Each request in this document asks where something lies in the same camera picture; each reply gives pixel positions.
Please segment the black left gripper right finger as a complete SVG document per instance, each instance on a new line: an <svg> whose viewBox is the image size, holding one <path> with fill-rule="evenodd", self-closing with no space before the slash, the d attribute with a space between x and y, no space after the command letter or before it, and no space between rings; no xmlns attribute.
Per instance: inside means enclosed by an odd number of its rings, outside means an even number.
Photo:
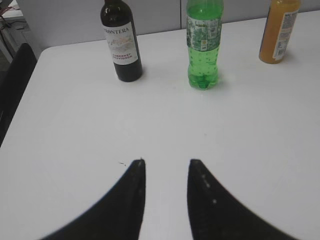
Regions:
<svg viewBox="0 0 320 240"><path fill-rule="evenodd" d="M199 159L189 163L187 207L195 240L293 239L239 202Z"/></svg>

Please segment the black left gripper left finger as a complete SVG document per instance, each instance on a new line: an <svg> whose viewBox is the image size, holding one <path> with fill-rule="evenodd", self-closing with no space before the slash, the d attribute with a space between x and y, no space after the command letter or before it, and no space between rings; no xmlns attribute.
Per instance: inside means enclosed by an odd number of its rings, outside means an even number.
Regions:
<svg viewBox="0 0 320 240"><path fill-rule="evenodd" d="M146 202L146 163L132 161L117 183L82 215L45 240L137 240Z"/></svg>

